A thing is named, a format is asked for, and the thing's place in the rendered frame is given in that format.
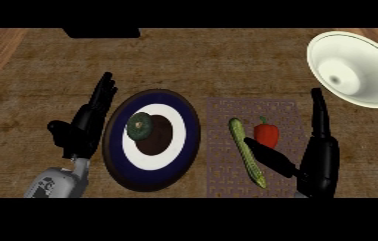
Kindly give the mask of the red bell pepper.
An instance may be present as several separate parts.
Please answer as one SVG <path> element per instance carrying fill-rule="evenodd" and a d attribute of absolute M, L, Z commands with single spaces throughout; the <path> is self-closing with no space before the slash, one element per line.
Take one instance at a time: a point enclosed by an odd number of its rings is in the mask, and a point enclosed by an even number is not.
<path fill-rule="evenodd" d="M 274 148 L 279 141 L 279 128 L 259 117 L 259 124 L 253 127 L 253 139 L 268 148 Z"/>

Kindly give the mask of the brown patterned placemat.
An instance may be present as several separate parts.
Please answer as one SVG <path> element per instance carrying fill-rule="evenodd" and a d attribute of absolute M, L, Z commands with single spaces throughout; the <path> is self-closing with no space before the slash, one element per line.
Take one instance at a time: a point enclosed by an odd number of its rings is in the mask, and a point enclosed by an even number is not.
<path fill-rule="evenodd" d="M 292 198 L 295 178 L 284 178 L 261 163 L 265 178 L 262 189 L 250 181 L 242 157 L 228 131 L 228 119 L 236 117 L 245 134 L 253 136 L 259 117 L 279 129 L 274 149 L 299 166 L 308 138 L 304 134 L 296 103 L 287 99 L 209 98 L 206 100 L 206 197 L 208 198 Z"/>

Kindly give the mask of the blue and white round plate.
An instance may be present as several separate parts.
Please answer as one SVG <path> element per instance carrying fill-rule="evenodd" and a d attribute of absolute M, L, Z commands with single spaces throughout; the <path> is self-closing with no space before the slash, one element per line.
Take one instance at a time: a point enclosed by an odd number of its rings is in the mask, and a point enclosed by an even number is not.
<path fill-rule="evenodd" d="M 138 112 L 150 117 L 152 132 L 134 141 L 126 122 Z M 184 97 L 165 89 L 135 93 L 118 106 L 103 133 L 103 161 L 118 184 L 138 192 L 168 187 L 190 168 L 199 141 L 199 118 Z"/>

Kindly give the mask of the dark green round squash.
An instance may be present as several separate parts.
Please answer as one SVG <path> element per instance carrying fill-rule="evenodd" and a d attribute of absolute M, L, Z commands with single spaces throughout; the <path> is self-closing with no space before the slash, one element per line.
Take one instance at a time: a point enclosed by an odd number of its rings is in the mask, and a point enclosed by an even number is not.
<path fill-rule="evenodd" d="M 152 117 L 144 112 L 137 112 L 126 121 L 126 135 L 132 141 L 146 139 L 152 133 Z"/>

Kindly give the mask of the white bowl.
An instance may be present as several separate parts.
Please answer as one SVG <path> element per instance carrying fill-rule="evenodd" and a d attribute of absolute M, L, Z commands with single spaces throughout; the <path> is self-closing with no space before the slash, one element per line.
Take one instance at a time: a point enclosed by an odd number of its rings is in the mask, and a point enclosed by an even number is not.
<path fill-rule="evenodd" d="M 307 45 L 313 76 L 342 100 L 378 109 L 378 42 L 345 31 L 323 32 Z"/>

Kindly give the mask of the green cucumber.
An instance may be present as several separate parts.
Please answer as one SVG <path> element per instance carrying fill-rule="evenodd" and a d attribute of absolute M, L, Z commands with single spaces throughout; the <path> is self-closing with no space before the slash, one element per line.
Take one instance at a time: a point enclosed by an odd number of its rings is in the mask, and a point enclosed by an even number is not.
<path fill-rule="evenodd" d="M 237 147 L 237 151 L 240 153 L 249 179 L 259 188 L 265 188 L 267 187 L 265 179 L 264 179 L 259 167 L 255 163 L 250 149 L 243 141 L 243 139 L 246 138 L 245 129 L 243 129 L 242 122 L 237 118 L 231 118 L 228 120 L 228 131 L 233 138 L 233 142 Z"/>

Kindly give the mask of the black appliance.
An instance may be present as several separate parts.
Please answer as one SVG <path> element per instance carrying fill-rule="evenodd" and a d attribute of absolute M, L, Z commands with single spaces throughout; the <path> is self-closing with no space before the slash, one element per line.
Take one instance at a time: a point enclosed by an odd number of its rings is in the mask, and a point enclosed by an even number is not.
<path fill-rule="evenodd" d="M 140 31 L 137 28 L 125 29 L 82 29 L 64 28 L 66 35 L 75 39 L 101 39 L 101 38 L 138 38 Z"/>

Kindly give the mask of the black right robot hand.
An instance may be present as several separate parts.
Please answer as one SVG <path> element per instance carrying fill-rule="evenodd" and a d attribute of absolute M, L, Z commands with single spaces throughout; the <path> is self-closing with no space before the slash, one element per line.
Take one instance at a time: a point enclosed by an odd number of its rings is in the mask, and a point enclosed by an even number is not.
<path fill-rule="evenodd" d="M 318 88 L 311 89 L 313 114 L 311 136 L 308 139 L 299 168 L 287 157 L 256 142 L 243 139 L 256 161 L 283 177 L 296 177 L 296 192 L 307 198 L 332 198 L 336 190 L 339 172 L 339 146 L 330 134 L 326 103 Z"/>

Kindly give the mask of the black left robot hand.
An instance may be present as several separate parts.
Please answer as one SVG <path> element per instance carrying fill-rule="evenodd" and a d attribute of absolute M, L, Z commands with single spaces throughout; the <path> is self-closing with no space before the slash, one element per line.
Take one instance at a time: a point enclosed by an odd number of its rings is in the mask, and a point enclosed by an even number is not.
<path fill-rule="evenodd" d="M 48 122 L 47 130 L 51 133 L 54 145 L 63 149 L 63 158 L 91 158 L 97 150 L 104 118 L 116 90 L 112 73 L 104 72 L 90 100 L 79 107 L 72 121 Z"/>

